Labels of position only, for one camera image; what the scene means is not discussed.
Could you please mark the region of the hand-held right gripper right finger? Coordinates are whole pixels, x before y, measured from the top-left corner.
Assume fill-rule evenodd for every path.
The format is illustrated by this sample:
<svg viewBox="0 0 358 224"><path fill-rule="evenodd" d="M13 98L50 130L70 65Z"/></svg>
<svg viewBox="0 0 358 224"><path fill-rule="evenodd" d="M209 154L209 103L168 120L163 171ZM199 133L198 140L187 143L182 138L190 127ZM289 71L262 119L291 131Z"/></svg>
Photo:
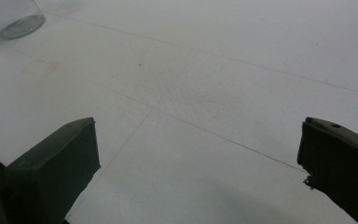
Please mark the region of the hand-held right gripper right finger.
<svg viewBox="0 0 358 224"><path fill-rule="evenodd" d="M358 133L307 117L297 163L309 173L307 186L323 192L358 222Z"/></svg>

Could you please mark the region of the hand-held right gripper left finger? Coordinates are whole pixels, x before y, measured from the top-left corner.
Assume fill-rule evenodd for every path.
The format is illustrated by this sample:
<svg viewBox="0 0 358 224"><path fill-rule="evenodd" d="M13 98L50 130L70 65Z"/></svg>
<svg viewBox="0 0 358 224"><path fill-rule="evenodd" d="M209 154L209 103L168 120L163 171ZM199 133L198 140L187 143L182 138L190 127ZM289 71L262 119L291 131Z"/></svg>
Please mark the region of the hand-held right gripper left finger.
<svg viewBox="0 0 358 224"><path fill-rule="evenodd" d="M6 168L30 224L61 224L101 168L93 118L61 126Z"/></svg>

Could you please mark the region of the clear glass jar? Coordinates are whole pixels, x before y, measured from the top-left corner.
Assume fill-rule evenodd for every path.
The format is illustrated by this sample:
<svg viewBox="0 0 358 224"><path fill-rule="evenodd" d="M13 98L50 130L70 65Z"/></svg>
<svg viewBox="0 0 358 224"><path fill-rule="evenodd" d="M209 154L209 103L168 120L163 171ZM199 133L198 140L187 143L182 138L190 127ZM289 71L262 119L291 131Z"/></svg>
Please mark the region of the clear glass jar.
<svg viewBox="0 0 358 224"><path fill-rule="evenodd" d="M35 32L45 21L35 0L0 0L0 39L22 38Z"/></svg>

